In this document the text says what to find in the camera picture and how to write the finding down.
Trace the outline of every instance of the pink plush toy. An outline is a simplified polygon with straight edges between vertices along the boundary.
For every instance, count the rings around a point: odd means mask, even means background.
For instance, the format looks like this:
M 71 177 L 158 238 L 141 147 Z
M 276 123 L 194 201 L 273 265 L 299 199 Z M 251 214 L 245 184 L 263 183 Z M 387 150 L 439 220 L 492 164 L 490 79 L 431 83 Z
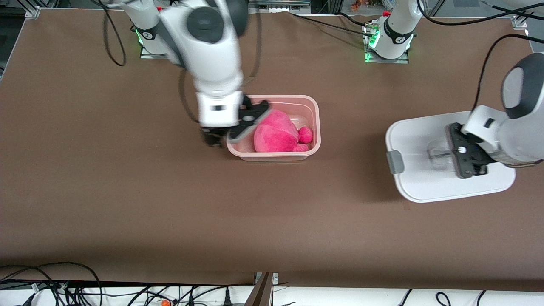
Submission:
M 308 127 L 296 130 L 289 116 L 277 109 L 257 126 L 253 144 L 257 152 L 303 152 L 312 142 L 313 132 Z

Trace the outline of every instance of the brown table surface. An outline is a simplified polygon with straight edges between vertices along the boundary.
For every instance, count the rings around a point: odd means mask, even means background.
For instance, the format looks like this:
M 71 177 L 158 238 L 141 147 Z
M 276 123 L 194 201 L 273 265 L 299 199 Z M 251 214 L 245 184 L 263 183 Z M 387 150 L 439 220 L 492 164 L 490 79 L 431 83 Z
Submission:
M 116 281 L 275 271 L 290 285 L 544 290 L 544 167 L 518 171 L 502 193 L 414 204 L 385 158 L 393 122 L 471 107 L 487 50 L 515 32 L 509 20 L 421 20 L 410 64 L 383 65 L 364 62 L 357 35 L 263 15 L 261 69 L 245 92 L 315 98 L 323 138 L 304 162 L 267 164 L 206 147 L 180 103 L 180 70 L 139 59 L 128 17 L 112 16 L 123 68 L 104 50 L 101 11 L 43 10 L 23 28 L 0 83 L 0 263 L 73 260 Z M 246 75 L 255 38 L 252 16 Z M 497 47 L 481 103 L 499 106 L 503 76 L 529 52 L 522 40 Z

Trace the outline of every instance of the green indicator light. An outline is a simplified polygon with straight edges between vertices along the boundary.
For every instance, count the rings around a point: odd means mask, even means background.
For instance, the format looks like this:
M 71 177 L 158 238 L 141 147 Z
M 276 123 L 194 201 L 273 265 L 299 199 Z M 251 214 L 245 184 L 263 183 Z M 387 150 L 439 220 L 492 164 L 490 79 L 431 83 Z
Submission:
M 376 48 L 376 44 L 378 43 L 378 39 L 380 39 L 380 31 L 376 31 L 376 34 L 372 35 L 372 38 L 370 40 L 370 47 Z
M 140 37 L 140 33 L 138 33 L 138 31 L 136 30 L 136 35 L 138 36 L 138 41 L 140 42 L 140 44 L 143 46 L 144 43 L 141 41 L 141 37 Z

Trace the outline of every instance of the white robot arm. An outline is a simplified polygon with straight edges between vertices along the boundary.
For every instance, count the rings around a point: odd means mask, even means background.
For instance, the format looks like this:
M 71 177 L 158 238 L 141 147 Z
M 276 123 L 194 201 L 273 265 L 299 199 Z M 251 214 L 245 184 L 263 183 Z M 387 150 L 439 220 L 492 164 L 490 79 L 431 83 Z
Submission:
M 396 59 L 410 48 L 413 30 L 423 16 L 418 0 L 399 0 L 390 16 L 378 19 L 380 35 L 370 47 L 381 57 Z
M 240 89 L 238 37 L 247 20 L 246 0 L 187 0 L 160 14 L 158 33 L 168 58 L 193 75 L 205 137 L 228 131 L 235 143 L 268 113 L 266 101 L 252 105 Z
M 477 107 L 461 132 L 474 139 L 495 161 L 507 166 L 544 160 L 544 53 L 520 60 L 502 86 L 504 112 Z

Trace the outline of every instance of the power cord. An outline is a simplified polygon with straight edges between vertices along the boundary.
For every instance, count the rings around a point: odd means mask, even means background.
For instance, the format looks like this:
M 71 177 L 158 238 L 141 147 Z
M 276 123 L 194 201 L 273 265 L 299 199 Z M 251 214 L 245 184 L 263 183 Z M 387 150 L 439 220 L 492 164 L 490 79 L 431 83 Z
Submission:
M 192 294 L 193 294 L 193 290 L 195 290 L 195 289 L 198 288 L 198 287 L 199 287 L 199 286 L 192 286 L 192 287 L 191 287 L 191 290 L 190 290 L 189 292 L 185 293 L 183 296 L 180 296 L 180 298 L 177 300 L 177 302 L 173 303 L 172 306 L 176 306 L 176 305 L 178 305 L 178 304 L 180 304 L 180 303 L 186 303 L 186 302 L 182 302 L 182 300 L 183 300 L 186 296 L 188 296 L 189 294 L 192 295 Z
M 55 282 L 47 273 L 45 273 L 41 268 L 44 268 L 44 267 L 48 267 L 48 266 L 59 266 L 59 265 L 71 265 L 71 266 L 77 266 L 77 267 L 81 267 L 81 268 L 84 268 L 85 270 L 89 271 L 93 278 L 96 280 L 96 284 L 98 286 L 98 289 L 100 291 L 100 306 L 102 306 L 102 302 L 103 302 L 103 298 L 102 298 L 102 285 L 101 285 L 101 282 L 100 282 L 100 279 L 98 278 L 98 275 L 96 274 L 96 272 L 91 269 L 89 266 L 86 266 L 86 265 L 83 265 L 83 264 L 79 264 L 77 262 L 73 262 L 73 261 L 60 261 L 60 262 L 51 262 L 49 264 L 43 264 L 43 265 L 38 265 L 38 266 L 27 266 L 27 265 L 5 265 L 5 266 L 0 266 L 0 270 L 2 269 L 7 269 L 7 268 L 21 268 L 20 270 L 18 271 L 15 271 L 3 278 L 0 279 L 0 284 L 2 282 L 5 282 L 7 279 L 9 278 L 12 278 L 12 277 L 15 277 L 23 272 L 26 272 L 26 271 L 30 271 L 30 270 L 35 270 L 35 271 L 38 271 L 40 274 L 42 274 L 46 279 L 47 279 L 47 288 L 49 288 L 51 290 L 51 293 L 53 294 L 53 297 L 55 298 L 55 306 L 59 306 L 59 302 L 62 303 L 63 305 L 66 305 L 64 303 L 64 301 L 60 298 L 60 294 L 58 292 L 58 289 L 59 288 L 62 288 L 63 286 L 60 285 L 58 282 Z
M 478 299 L 476 300 L 476 306 L 480 306 L 481 297 L 484 296 L 485 292 L 487 292 L 487 290 L 482 290 L 480 294 L 478 294 Z
M 34 296 L 36 296 L 35 293 L 33 293 L 31 296 L 29 296 L 27 298 L 27 300 L 21 306 L 30 306 L 30 305 L 32 305 L 32 300 L 34 299 Z
M 498 6 L 493 5 L 493 4 L 491 4 L 491 3 L 489 3 L 489 2 L 486 2 L 486 1 L 482 1 L 482 3 L 488 5 L 488 6 L 494 8 L 494 9 L 496 9 L 496 10 L 499 10 L 499 11 L 504 11 L 504 12 L 510 11 L 509 9 L 505 9 L 505 8 L 502 8 L 502 7 L 498 7 Z M 536 15 L 533 15 L 533 14 L 534 14 L 534 12 L 531 12 L 531 13 L 529 13 L 529 14 L 526 14 L 525 11 L 516 13 L 516 15 L 518 15 L 518 16 L 523 16 L 523 17 L 525 17 L 525 18 L 532 18 L 532 19 L 537 19 L 537 20 L 544 20 L 544 17 L 536 16 Z
M 441 25 L 441 26 L 465 26 L 465 25 L 473 25 L 473 24 L 475 24 L 475 23 L 484 22 L 484 21 L 488 21 L 488 20 L 495 19 L 495 18 L 499 18 L 499 17 L 503 17 L 503 16 L 508 16 L 508 15 L 510 15 L 510 14 L 518 14 L 518 13 L 520 13 L 520 12 L 523 12 L 523 11 L 526 11 L 526 10 L 530 10 L 530 9 L 534 9 L 534 8 L 538 8 L 538 7 L 541 7 L 541 6 L 543 6 L 543 5 L 544 5 L 544 2 L 536 3 L 536 4 L 533 4 L 533 5 L 528 5 L 528 6 L 523 7 L 523 8 L 505 11 L 504 13 L 501 13 L 501 14 L 489 16 L 489 17 L 486 17 L 486 18 L 480 18 L 480 19 L 476 19 L 476 20 L 462 21 L 462 22 L 442 22 L 442 21 L 434 20 L 434 19 L 432 19 L 431 17 L 429 17 L 429 15 L 427 15 L 427 14 L 425 13 L 425 10 L 421 7 L 420 1 L 417 1 L 417 7 L 418 7 L 419 10 L 421 11 L 421 14 L 423 14 L 423 16 L 424 16 L 427 20 L 429 20 L 430 22 L 435 23 L 435 24 L 437 24 L 437 25 Z
M 478 299 L 476 300 L 476 306 L 480 306 L 480 300 L 481 300 L 481 297 L 485 294 L 487 290 L 482 290 L 482 292 L 480 292 L 480 294 L 478 294 Z M 446 298 L 446 302 L 448 302 L 447 304 L 444 304 L 442 302 L 442 300 L 440 299 L 440 297 L 443 296 L 444 298 Z M 437 292 L 436 295 L 435 295 L 435 298 L 436 298 L 436 301 L 442 305 L 442 306 L 452 306 L 452 303 L 449 301 L 449 297 L 447 294 L 445 294 L 444 292 Z
M 187 303 L 186 305 L 195 306 L 195 298 L 193 297 L 193 288 L 191 288 L 191 291 L 189 291 L 189 303 Z
M 352 32 L 352 33 L 355 33 L 355 34 L 359 34 L 359 35 L 363 35 L 363 36 L 368 36 L 368 37 L 372 36 L 372 34 L 370 34 L 370 33 L 363 33 L 363 32 L 359 32 L 359 31 L 355 31 L 355 30 L 351 30 L 351 29 L 346 29 L 346 28 L 343 28 L 343 27 L 331 25 L 330 23 L 326 23 L 326 22 L 323 22 L 323 21 L 311 19 L 311 18 L 308 18 L 308 17 L 296 15 L 296 14 L 292 14 L 292 15 L 293 15 L 293 16 L 296 16 L 296 17 L 298 17 L 298 18 L 301 18 L 301 19 L 313 21 L 313 22 L 316 22 L 316 23 L 321 23 L 322 25 L 326 25 L 326 26 L 329 26 L 329 27 L 337 28 L 337 29 L 344 30 L 344 31 L 347 31 L 347 32 Z
M 166 286 L 166 287 L 162 288 L 161 290 L 159 290 L 159 292 L 157 292 L 157 293 L 148 292 L 148 293 L 151 293 L 151 296 L 148 296 L 148 297 L 147 297 L 147 300 L 146 300 L 146 302 L 145 302 L 144 305 L 145 305 L 145 306 L 149 306 L 149 305 L 151 304 L 151 302 L 153 302 L 153 300 L 154 300 L 156 297 L 160 297 L 161 299 L 165 299 L 165 300 L 167 300 L 167 301 L 170 302 L 170 305 L 172 305 L 172 301 L 171 301 L 169 298 L 167 298 L 167 297 L 161 295 L 161 293 L 164 292 L 164 290 L 166 290 L 166 289 L 168 289 L 168 288 L 169 288 L 169 287 Z
M 408 291 L 404 294 L 404 298 L 403 300 L 400 302 L 399 306 L 404 306 L 404 304 L 406 303 L 406 300 L 408 299 L 408 296 L 410 295 L 410 293 L 412 292 L 413 289 L 408 289 Z
M 481 67 L 480 78 L 478 79 L 478 89 L 476 90 L 476 98 L 474 99 L 474 105 L 472 106 L 472 111 L 474 111 L 474 109 L 478 105 L 478 100 L 480 98 L 480 91 L 481 91 L 481 82 L 482 82 L 482 80 L 484 78 L 485 67 L 487 65 L 487 62 L 489 61 L 489 57 L 491 55 L 491 52 L 493 52 L 493 49 L 495 49 L 495 47 L 497 46 L 497 44 L 501 40 L 506 39 L 506 38 L 519 38 L 519 39 L 524 39 L 524 40 L 529 40 L 529 41 L 534 41 L 534 42 L 539 42 L 541 44 L 544 44 L 543 39 L 532 37 L 532 36 L 520 35 L 520 34 L 507 34 L 507 35 L 503 35 L 500 38 L 498 38 L 493 43 L 493 45 L 491 45 L 491 48 L 489 48 L 489 51 L 487 52 L 487 55 L 485 56 L 484 63 L 482 65 L 482 67 Z
M 223 302 L 223 306 L 232 306 L 231 291 L 228 287 L 225 288 L 225 301 Z
M 355 19 L 351 18 L 351 16 L 347 15 L 347 14 L 344 14 L 342 13 L 341 11 L 337 12 L 337 13 L 334 13 L 333 15 L 338 15 L 338 16 L 344 16 L 346 17 L 346 19 L 348 19 L 349 21 L 351 21 L 352 23 L 356 24 L 356 25 L 359 25 L 359 26 L 364 26 L 364 22 L 358 22 L 356 21 Z
M 121 36 L 119 36 L 119 32 L 117 31 L 117 27 L 115 26 L 115 23 L 113 22 L 112 17 L 109 14 L 109 7 L 104 5 L 102 0 L 89 0 L 90 2 L 93 2 L 94 4 L 98 5 L 104 10 L 104 20 L 102 22 L 102 36 L 104 40 L 104 47 L 106 48 L 106 53 L 108 54 L 108 57 L 115 63 L 115 65 L 123 67 L 127 64 L 127 53 L 125 52 L 125 46 L 123 45 L 123 42 L 121 40 Z M 121 52 L 123 54 L 123 60 L 119 63 L 112 55 L 112 51 L 109 47 L 109 40 L 108 40 L 108 21 L 112 25 L 113 32 L 115 33 L 115 36 L 117 37 L 117 41 L 119 42 L 119 46 L 121 47 Z
M 180 100 L 181 104 L 183 105 L 183 108 L 185 109 L 185 112 L 187 113 L 187 116 L 189 116 L 189 119 L 191 119 L 192 122 L 196 124 L 200 124 L 199 120 L 195 117 L 193 114 L 193 111 L 189 108 L 189 104 L 187 103 L 187 98 L 185 96 L 185 76 L 187 74 L 187 70 L 182 69 L 180 72 L 180 79 L 178 81 L 178 91 L 180 94 Z
M 215 287 L 215 288 L 208 289 L 208 290 L 204 291 L 203 293 L 200 293 L 200 294 L 196 295 L 194 297 L 194 299 L 197 299 L 197 298 L 199 298 L 199 297 L 201 297 L 201 296 L 203 296 L 203 295 L 205 295 L 205 294 L 207 294 L 209 292 L 215 291 L 217 289 L 222 289 L 222 288 L 227 288 L 227 287 L 234 287 L 234 286 L 253 286 L 253 284 L 234 284 L 234 285 L 218 286 L 218 287 Z
M 256 13 L 256 19 L 257 19 L 257 47 L 255 50 L 255 63 L 253 65 L 253 70 L 250 74 L 250 76 L 244 81 L 244 85 L 249 84 L 251 81 L 255 79 L 257 76 L 257 73 L 259 72 L 259 68 L 261 66 L 261 56 L 262 56 L 262 50 L 263 50 L 263 21 L 261 19 L 261 13 Z
M 440 296 L 445 297 L 448 304 L 442 303 L 442 301 L 440 300 Z M 436 298 L 436 301 L 442 306 L 452 306 L 452 303 L 449 301 L 449 297 L 444 292 L 437 292 L 435 295 L 435 298 Z

